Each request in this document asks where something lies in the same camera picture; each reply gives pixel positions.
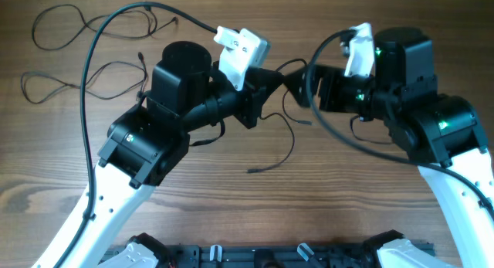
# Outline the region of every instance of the wood grain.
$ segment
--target wood grain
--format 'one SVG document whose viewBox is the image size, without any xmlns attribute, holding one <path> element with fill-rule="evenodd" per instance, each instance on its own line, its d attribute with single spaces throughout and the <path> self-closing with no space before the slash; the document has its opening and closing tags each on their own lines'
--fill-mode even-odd
<svg viewBox="0 0 494 268">
<path fill-rule="evenodd" d="M 32 21 L 44 8 L 60 3 L 78 5 L 86 17 L 112 12 L 142 0 L 0 0 L 0 266 L 30 266 L 41 255 L 68 216 L 86 185 L 80 136 L 79 94 L 61 93 L 47 103 L 27 103 L 19 89 L 20 74 L 41 70 L 78 83 L 93 38 L 84 32 L 58 52 L 37 49 L 30 39 Z M 433 40 L 441 91 L 461 95 L 476 107 L 489 138 L 494 137 L 492 0 L 148 0 L 164 2 L 212 26 L 251 28 L 272 41 L 266 68 L 295 57 L 309 59 L 332 32 L 371 22 L 374 31 L 390 26 L 422 28 Z M 160 20 L 171 15 L 156 11 Z M 56 46 L 81 26 L 74 11 L 60 9 L 40 24 L 39 41 Z M 139 19 L 116 20 L 113 32 L 139 34 Z M 138 63 L 141 51 L 153 66 L 170 42 L 190 40 L 217 59 L 221 47 L 212 34 L 180 19 L 156 39 L 138 42 L 103 37 L 91 70 L 111 60 Z M 337 44 L 321 62 L 342 66 Z M 140 73 L 109 68 L 94 89 L 116 93 L 140 79 Z M 32 82 L 29 93 L 42 97 L 53 84 Z M 283 88 L 266 104 L 281 109 Z M 93 159 L 106 140 L 110 123 L 133 103 L 135 92 L 100 101 L 87 97 Z M 290 97 L 288 111 L 312 119 Z M 349 134 L 347 114 L 327 114 Z M 356 152 L 329 137 L 319 126 L 294 124 L 296 147 L 280 168 L 246 174 L 282 159 L 290 134 L 280 119 L 260 121 L 251 130 L 226 121 L 226 135 L 214 144 L 192 148 L 120 232 L 116 243 L 147 232 L 163 243 L 297 244 L 302 241 L 358 242 L 396 229 L 410 239 L 436 245 L 438 257 L 461 265 L 438 203 L 416 168 L 396 165 Z M 213 137 L 217 127 L 192 133 Z M 358 124 L 359 134 L 386 139 L 379 122 Z M 396 147 L 373 148 L 402 154 Z"/>
</svg>

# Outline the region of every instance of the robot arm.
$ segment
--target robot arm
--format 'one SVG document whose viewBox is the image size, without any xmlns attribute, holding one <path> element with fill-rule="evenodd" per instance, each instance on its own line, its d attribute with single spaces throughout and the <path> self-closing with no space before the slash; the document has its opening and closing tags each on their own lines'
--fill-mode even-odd
<svg viewBox="0 0 494 268">
<path fill-rule="evenodd" d="M 370 26 L 356 28 L 353 38 L 342 39 L 343 47 L 348 46 L 350 51 L 346 70 L 316 67 L 311 87 L 317 90 L 320 83 L 320 109 L 357 113 L 363 121 L 384 120 L 394 143 L 411 160 L 439 163 L 457 171 L 491 198 L 492 169 L 485 133 L 468 102 L 438 95 L 431 41 L 417 29 L 391 29 L 379 32 L 373 40 Z M 235 43 L 239 36 L 228 33 Z M 95 168 L 95 216 L 64 267 L 98 264 L 130 215 L 187 154 L 188 132 L 216 125 L 230 116 L 248 129 L 255 127 L 262 105 L 282 84 L 301 107 L 309 106 L 304 98 L 305 70 L 287 76 L 264 70 L 259 62 L 264 60 L 269 45 L 251 34 L 246 41 L 250 48 L 257 47 L 258 53 L 249 54 L 248 59 L 242 60 L 246 64 L 229 71 L 225 68 L 232 68 L 232 64 L 222 65 L 222 59 L 211 67 L 209 52 L 196 43 L 175 42 L 164 49 L 153 71 L 151 90 L 146 93 L 147 106 L 141 106 L 143 98 L 110 126 Z M 227 56 L 222 58 L 242 51 L 235 47 L 226 46 Z M 374 54 L 368 53 L 374 50 L 378 51 L 376 76 L 371 76 L 369 59 Z M 231 80 L 237 76 L 244 78 L 241 86 L 239 81 Z M 487 212 L 490 205 L 479 203 L 463 183 L 446 174 L 429 168 L 419 170 L 438 198 L 463 264 L 493 266 L 494 255 L 489 253 L 494 240 L 494 222 Z M 87 189 L 33 267 L 53 266 L 60 258 L 82 220 L 86 193 Z M 377 248 L 374 257 L 385 267 L 438 263 L 426 256 L 423 262 L 418 261 L 420 253 L 403 248 L 397 242 L 385 243 Z"/>
</svg>

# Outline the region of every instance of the thin wire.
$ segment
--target thin wire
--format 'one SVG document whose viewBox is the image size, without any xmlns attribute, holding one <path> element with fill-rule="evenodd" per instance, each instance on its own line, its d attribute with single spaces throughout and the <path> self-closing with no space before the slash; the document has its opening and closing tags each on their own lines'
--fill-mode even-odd
<svg viewBox="0 0 494 268">
<path fill-rule="evenodd" d="M 270 118 L 270 117 L 272 117 L 274 115 L 277 115 L 277 116 L 281 117 L 283 119 L 283 121 L 285 121 L 286 126 L 288 127 L 288 129 L 290 130 L 290 133 L 292 134 L 292 147 L 290 148 L 290 151 L 285 156 L 285 158 L 283 160 L 281 160 L 280 162 L 278 162 L 278 163 L 276 163 L 274 165 L 270 165 L 269 167 L 266 167 L 266 168 L 250 168 L 250 169 L 247 170 L 247 173 L 263 172 L 263 171 L 268 171 L 268 170 L 271 170 L 271 169 L 274 169 L 274 168 L 278 168 L 281 164 L 283 164 L 288 159 L 288 157 L 290 157 L 290 155 L 293 152 L 293 148 L 295 147 L 295 134 L 293 133 L 293 129 L 290 126 L 290 124 L 288 123 L 288 120 L 282 114 L 280 114 L 280 113 L 272 113 L 272 114 L 268 114 L 265 117 L 259 117 L 259 118 L 261 120 L 267 120 L 268 118 Z"/>
<path fill-rule="evenodd" d="M 307 68 L 307 61 L 304 60 L 304 59 L 291 59 L 289 61 L 287 61 L 286 63 L 282 64 L 281 66 L 279 66 L 278 68 L 276 68 L 276 72 L 279 72 L 281 69 L 283 69 L 283 67 L 289 65 L 290 63 L 296 63 L 296 62 L 301 62 L 303 63 L 303 65 Z M 283 98 L 281 99 L 281 106 L 283 108 L 283 113 L 286 115 L 286 117 L 288 117 L 288 119 L 290 119 L 291 121 L 295 121 L 299 124 L 304 124 L 304 125 L 312 125 L 312 122 L 311 121 L 308 121 L 308 120 L 297 120 L 295 118 L 292 118 L 287 112 L 286 112 L 286 109 L 285 109 L 285 97 L 286 95 L 288 94 L 289 90 L 286 90 L 285 94 L 283 94 Z"/>
<path fill-rule="evenodd" d="M 72 241 L 67 246 L 66 250 L 63 252 L 59 260 L 57 261 L 55 267 L 62 266 L 67 256 L 73 251 L 73 248 L 76 246 L 77 242 L 79 241 L 81 235 L 84 232 L 84 229 L 86 228 L 88 221 L 90 220 L 90 217 L 93 216 L 94 202 L 96 198 L 96 192 L 95 192 L 96 178 L 93 170 L 93 160 L 91 158 L 90 141 L 87 133 L 87 122 L 86 122 L 86 81 L 87 81 L 87 74 L 89 72 L 89 68 L 91 64 L 91 58 L 93 57 L 96 44 L 98 43 L 98 39 L 101 37 L 101 35 L 103 34 L 103 30 L 108 26 L 108 24 L 113 19 L 115 19 L 115 17 L 117 17 L 118 15 L 123 14 L 124 12 L 127 12 L 132 8 L 138 8 L 138 7 L 145 7 L 145 8 L 157 7 L 164 10 L 168 10 L 169 12 L 184 17 L 185 19 L 202 27 L 203 29 L 213 32 L 214 34 L 217 33 L 216 29 L 212 28 L 209 25 L 204 24 L 203 22 L 200 22 L 199 20 L 193 18 L 189 14 L 186 14 L 185 12 L 173 8 L 169 5 L 164 5 L 158 2 L 136 2 L 130 5 L 126 5 L 123 8 L 116 10 L 110 16 L 108 16 L 108 18 L 106 18 L 105 21 L 103 21 L 101 26 L 98 28 L 87 53 L 87 58 L 86 58 L 86 62 L 84 63 L 83 75 L 80 84 L 80 120 L 81 120 L 82 134 L 83 134 L 84 151 L 86 153 L 86 163 L 87 163 L 88 181 L 89 181 L 89 199 L 87 202 L 87 208 L 85 214 L 83 216 L 83 221 L 81 222 L 79 228 L 77 229 L 76 235 L 73 237 Z"/>
<path fill-rule="evenodd" d="M 128 66 L 132 66 L 132 67 L 135 67 L 141 71 L 143 71 L 144 73 L 144 77 L 142 80 L 140 80 L 139 82 L 131 85 L 130 87 L 126 88 L 124 91 L 118 93 L 118 94 L 115 94 L 113 96 L 110 96 L 110 97 L 104 97 L 104 96 L 101 96 L 97 93 L 94 93 L 92 92 L 91 90 L 86 90 L 86 92 L 89 94 L 89 95 L 92 95 L 98 99 L 101 99 L 101 100 L 112 100 L 114 98 L 117 98 L 117 97 L 120 97 L 122 95 L 124 95 L 125 93 L 128 93 L 130 92 L 131 90 L 133 90 L 134 88 L 140 86 L 141 87 L 141 92 L 142 92 L 142 89 L 145 87 L 145 83 L 147 81 L 147 78 L 148 78 L 148 75 L 147 75 L 147 70 L 146 70 L 146 65 L 144 64 L 144 61 L 141 61 L 141 64 L 142 64 L 142 67 L 140 66 L 137 66 L 133 63 L 127 63 L 127 62 L 122 62 L 122 61 L 113 61 L 113 62 L 110 62 L 110 63 L 107 63 L 103 66 L 101 66 L 91 77 L 90 79 L 86 82 L 86 85 L 87 86 L 90 86 L 92 83 L 94 83 L 94 80 L 96 78 L 96 75 L 100 74 L 103 72 L 103 70 L 105 70 L 108 66 L 112 65 L 112 64 L 115 64 L 115 63 L 119 63 L 119 64 L 124 64 L 124 65 L 128 65 Z M 28 92 L 27 92 L 27 84 L 28 84 L 28 81 L 29 79 L 33 78 L 33 77 L 42 77 L 42 78 L 46 78 L 46 79 L 50 79 L 50 80 L 54 80 L 60 84 L 62 84 L 62 86 L 60 87 L 57 87 L 55 88 L 54 90 L 52 90 L 50 93 L 48 93 L 45 97 L 43 97 L 41 100 L 38 100 L 38 101 L 34 101 L 31 99 L 31 97 L 29 97 L 28 95 Z M 24 72 L 22 75 L 21 75 L 21 91 L 22 91 L 22 95 L 24 95 L 24 98 L 30 102 L 30 103 L 33 103 L 33 104 L 41 104 L 41 103 L 45 103 L 47 100 L 51 99 L 52 97 L 54 97 L 56 94 L 60 93 L 61 91 L 65 90 L 65 89 L 79 89 L 80 88 L 80 85 L 78 84 L 74 84 L 74 83 L 67 83 L 67 82 L 64 82 L 54 76 L 51 76 L 49 75 L 48 73 L 44 73 L 44 72 L 40 72 L 40 71 L 27 71 L 27 72 Z"/>
<path fill-rule="evenodd" d="M 358 119 L 359 116 L 356 115 L 355 117 L 352 117 L 350 119 L 350 131 L 352 131 L 352 135 L 359 141 L 367 141 L 367 142 L 370 142 L 372 144 L 393 144 L 392 142 L 390 141 L 372 141 L 372 140 L 368 140 L 368 139 L 364 139 L 364 138 L 361 138 L 361 137 L 358 137 L 356 134 L 355 134 L 355 131 L 354 131 L 354 121 L 356 119 Z"/>
<path fill-rule="evenodd" d="M 43 47 L 43 46 L 39 45 L 38 44 L 38 41 L 36 40 L 36 29 L 38 28 L 39 23 L 41 22 L 41 20 L 43 19 L 43 17 L 48 12 L 51 12 L 54 9 L 62 8 L 62 7 L 71 7 L 71 8 L 74 8 L 75 10 L 77 10 L 77 12 L 79 13 L 80 19 L 83 22 L 83 27 L 81 27 L 79 29 L 79 31 L 75 34 L 75 36 L 73 38 L 71 38 L 68 42 L 66 42 L 65 44 L 63 44 L 61 46 L 58 46 L 58 47 L 55 47 L 55 48 L 47 48 L 47 47 Z M 157 24 L 158 24 L 157 16 L 150 9 L 147 10 L 147 11 L 151 14 L 152 19 L 150 18 L 150 16 L 148 14 L 146 14 L 146 12 L 143 12 L 141 10 L 130 10 L 130 11 L 126 11 L 126 12 L 123 12 L 122 13 L 122 15 L 123 14 L 131 14 L 131 13 L 139 13 L 139 14 L 144 15 L 146 17 L 146 20 L 147 20 L 147 33 L 145 35 L 142 35 L 142 36 L 124 36 L 124 35 L 121 35 L 121 34 L 116 34 L 116 33 L 111 33 L 111 32 L 104 32 L 103 34 L 105 36 L 109 36 L 109 37 L 117 38 L 117 39 L 127 39 L 127 40 L 146 39 L 147 37 L 152 36 L 153 34 L 155 34 L 156 32 L 158 32 L 162 28 L 166 27 L 167 25 L 170 25 L 172 22 L 176 22 L 178 20 L 177 17 L 174 17 L 174 18 L 171 19 L 170 22 L 167 22 L 166 24 L 164 24 L 164 25 L 162 25 L 161 27 L 158 28 L 157 27 Z M 45 51 L 56 51 L 56 50 L 60 50 L 60 49 L 63 49 L 65 47 L 67 47 L 70 43 L 72 43 L 85 29 L 90 29 L 93 32 L 96 32 L 97 29 L 93 28 L 91 26 L 91 24 L 94 23 L 95 21 L 99 20 L 99 19 L 103 19 L 103 18 L 106 18 L 108 16 L 109 15 L 99 15 L 99 16 L 94 17 L 91 20 L 89 20 L 89 21 L 86 22 L 86 19 L 84 18 L 84 15 L 83 15 L 83 12 L 77 6 L 72 5 L 72 4 L 55 5 L 55 6 L 52 6 L 50 8 L 47 8 L 47 9 L 43 10 L 41 13 L 38 14 L 38 16 L 36 16 L 36 19 L 34 20 L 34 22 L 32 24 L 32 28 L 31 28 L 31 38 L 32 38 L 32 41 L 34 42 L 34 44 L 36 45 L 36 47 L 38 47 L 40 49 L 43 49 Z"/>
<path fill-rule="evenodd" d="M 323 117 L 323 115 L 317 109 L 317 105 L 316 105 L 316 102 L 313 99 L 312 90 L 310 88 L 311 87 L 310 86 L 311 81 L 313 80 L 314 70 L 316 68 L 316 61 L 319 58 L 319 55 L 322 53 L 323 49 L 331 41 L 333 41 L 335 38 L 337 38 L 339 36 L 345 36 L 345 35 L 347 35 L 349 33 L 355 33 L 355 31 L 354 30 L 343 30 L 341 32 L 334 33 L 333 35 L 331 35 L 330 37 L 328 37 L 326 40 L 324 40 L 324 42 L 321 43 L 321 45 L 319 46 L 319 48 L 317 48 L 316 52 L 313 55 L 313 58 L 310 60 L 310 63 L 307 66 L 307 74 L 306 74 L 306 97 L 307 97 L 307 100 L 310 102 L 310 107 L 312 109 L 312 112 L 316 116 L 316 118 L 319 121 L 319 123 L 321 124 L 321 126 L 323 126 L 324 129 L 326 129 L 326 131 L 328 131 L 336 139 L 340 140 L 344 144 L 347 144 L 347 145 L 351 146 L 352 148 L 355 148 L 355 149 L 357 149 L 359 151 L 362 151 L 362 152 L 364 152 L 366 154 L 369 154 L 371 156 L 374 156 L 374 157 L 377 157 L 377 158 L 381 158 L 381 159 L 384 159 L 384 160 L 395 161 L 397 163 L 402 163 L 402 164 L 406 164 L 406 165 L 413 165 L 413 166 L 421 166 L 421 167 L 424 167 L 424 168 L 430 168 L 432 170 L 439 171 L 441 173 L 450 175 L 453 178 L 456 178 L 457 180 L 459 180 L 460 182 L 462 182 L 463 184 L 465 184 L 468 188 L 470 188 L 479 197 L 479 201 L 481 202 L 482 207 L 486 208 L 488 214 L 491 216 L 492 219 L 494 219 L 494 209 L 492 208 L 492 203 L 489 201 L 489 199 L 486 198 L 486 196 L 473 183 L 471 183 L 468 179 L 464 178 L 460 174 L 458 174 L 458 173 L 456 173 L 456 172 L 454 172 L 452 170 L 449 170 L 447 168 L 442 168 L 442 167 L 437 166 L 437 165 L 433 165 L 433 164 L 429 164 L 429 163 L 419 163 L 419 162 L 416 162 L 416 161 L 410 161 L 410 160 L 408 160 L 406 158 L 400 158 L 400 157 L 396 157 L 396 156 L 393 156 L 393 155 L 385 154 L 385 153 L 380 152 L 380 151 L 375 151 L 373 149 L 370 149 L 370 148 L 368 148 L 366 146 L 363 146 L 361 144 L 358 144 L 357 142 L 355 142 L 355 141 L 353 141 L 353 140 L 345 137 L 344 135 L 342 135 L 336 128 L 334 128 Z"/>
</svg>

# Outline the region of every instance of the tabletop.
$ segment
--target tabletop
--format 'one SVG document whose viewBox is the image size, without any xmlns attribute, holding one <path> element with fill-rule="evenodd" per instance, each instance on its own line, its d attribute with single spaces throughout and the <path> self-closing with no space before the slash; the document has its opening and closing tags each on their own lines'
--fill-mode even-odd
<svg viewBox="0 0 494 268">
<path fill-rule="evenodd" d="M 0 0 L 0 266 L 31 266 L 70 214 L 87 184 L 80 130 L 79 92 L 63 91 L 40 105 L 28 103 L 20 76 L 38 70 L 79 83 L 94 33 L 85 30 L 66 48 L 47 52 L 31 40 L 35 17 L 45 8 L 70 3 L 86 19 L 108 14 L 143 0 Z M 435 70 L 443 93 L 461 95 L 479 113 L 488 138 L 494 137 L 494 8 L 492 0 L 147 0 L 163 2 L 210 26 L 249 28 L 272 43 L 264 64 L 275 69 L 289 59 L 309 59 L 330 34 L 369 22 L 373 31 L 416 26 L 432 40 Z M 155 10 L 161 23 L 172 16 Z M 82 26 L 72 8 L 59 8 L 39 23 L 40 45 L 55 47 Z M 139 35 L 146 30 L 140 17 L 116 19 L 109 31 Z M 103 36 L 90 73 L 104 63 L 139 63 L 148 69 L 171 42 L 188 40 L 204 46 L 217 60 L 222 48 L 210 32 L 179 18 L 154 35 L 138 41 Z M 328 46 L 320 62 L 344 66 L 337 43 Z M 284 73 L 299 68 L 296 63 Z M 111 95 L 140 80 L 125 66 L 105 70 L 91 89 Z M 33 78 L 28 93 L 40 99 L 58 84 Z M 281 111 L 280 87 L 263 108 Z M 107 129 L 135 103 L 136 90 L 114 100 L 86 98 L 93 160 L 107 138 Z M 314 120 L 292 97 L 287 110 L 296 118 Z M 351 136 L 351 114 L 324 114 Z M 283 159 L 291 135 L 278 117 L 260 120 L 246 130 L 234 118 L 226 134 L 204 147 L 191 148 L 148 202 L 125 224 L 115 244 L 146 232 L 164 244 L 296 245 L 361 242 L 396 229 L 409 239 L 435 244 L 438 257 L 461 265 L 438 202 L 417 168 L 372 158 L 333 139 L 318 124 L 292 124 L 296 144 L 279 168 L 247 174 Z M 356 124 L 360 136 L 387 140 L 382 122 Z M 218 127 L 191 133 L 193 140 L 215 137 Z M 404 156 L 394 145 L 370 147 Z"/>
</svg>

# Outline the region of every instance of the wooden table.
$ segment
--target wooden table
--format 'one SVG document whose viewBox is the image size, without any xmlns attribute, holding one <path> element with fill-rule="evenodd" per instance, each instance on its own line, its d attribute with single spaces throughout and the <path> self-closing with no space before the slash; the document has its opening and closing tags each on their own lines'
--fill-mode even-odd
<svg viewBox="0 0 494 268">
<path fill-rule="evenodd" d="M 44 8 L 78 5 L 89 19 L 142 0 L 0 0 L 0 266 L 31 266 L 47 247 L 86 186 L 86 162 L 80 133 L 79 92 L 68 90 L 47 103 L 27 103 L 19 77 L 40 70 L 78 83 L 93 38 L 85 31 L 57 52 L 37 49 L 30 38 L 32 22 Z M 494 68 L 492 0 L 148 0 L 173 5 L 216 27 L 250 28 L 272 41 L 265 67 L 288 59 L 309 59 L 329 34 L 370 22 L 375 32 L 391 26 L 417 26 L 433 40 L 440 91 L 461 95 L 479 112 L 488 137 L 494 138 Z M 160 20 L 172 15 L 155 11 Z M 40 24 L 39 41 L 56 46 L 81 26 L 78 15 L 60 9 Z M 114 32 L 134 35 L 145 30 L 140 19 L 121 19 Z M 103 37 L 91 70 L 111 60 L 138 63 L 141 51 L 148 66 L 170 42 L 189 40 L 219 57 L 222 48 L 213 35 L 180 19 L 178 26 L 141 41 Z M 343 66 L 337 44 L 321 62 Z M 140 79 L 127 68 L 110 68 L 95 91 L 116 93 Z M 33 81 L 37 98 L 55 86 Z M 281 87 L 264 107 L 281 109 Z M 111 101 L 87 97 L 93 160 L 106 140 L 107 128 L 134 104 L 135 91 Z M 308 110 L 288 99 L 288 111 L 312 120 Z M 327 114 L 349 134 L 349 114 Z M 290 134 L 280 119 L 260 121 L 246 130 L 235 119 L 226 121 L 226 135 L 214 144 L 191 148 L 165 178 L 149 202 L 124 226 L 115 243 L 147 232 L 165 244 L 255 245 L 360 242 L 396 229 L 409 239 L 435 244 L 438 257 L 461 265 L 438 203 L 417 168 L 368 157 L 331 138 L 323 129 L 294 124 L 296 146 L 280 168 L 246 174 L 282 159 Z M 358 124 L 357 132 L 386 139 L 380 122 Z M 192 133 L 195 140 L 214 137 L 219 129 Z M 371 147 L 403 154 L 395 146 Z"/>
</svg>

